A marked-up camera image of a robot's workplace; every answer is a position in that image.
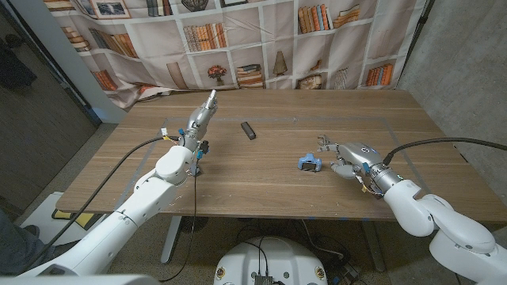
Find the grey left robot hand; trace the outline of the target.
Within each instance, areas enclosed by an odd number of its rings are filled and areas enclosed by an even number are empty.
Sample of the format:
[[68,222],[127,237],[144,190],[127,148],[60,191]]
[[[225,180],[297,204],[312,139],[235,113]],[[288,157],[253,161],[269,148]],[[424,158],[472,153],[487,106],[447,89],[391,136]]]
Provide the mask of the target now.
[[213,89],[208,99],[190,115],[186,130],[180,136],[178,145],[195,151],[203,140],[207,126],[217,109],[216,90]]

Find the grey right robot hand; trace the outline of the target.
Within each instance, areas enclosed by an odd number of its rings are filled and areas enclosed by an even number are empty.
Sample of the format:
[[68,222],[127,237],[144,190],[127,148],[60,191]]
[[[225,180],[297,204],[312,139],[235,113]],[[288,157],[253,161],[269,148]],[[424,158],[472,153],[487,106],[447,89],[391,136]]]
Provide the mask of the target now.
[[325,135],[319,137],[318,152],[332,151],[336,160],[330,163],[331,169],[345,179],[357,179],[362,191],[382,198],[385,193],[401,182],[403,178],[383,163],[382,156],[370,146],[360,142],[338,144]]

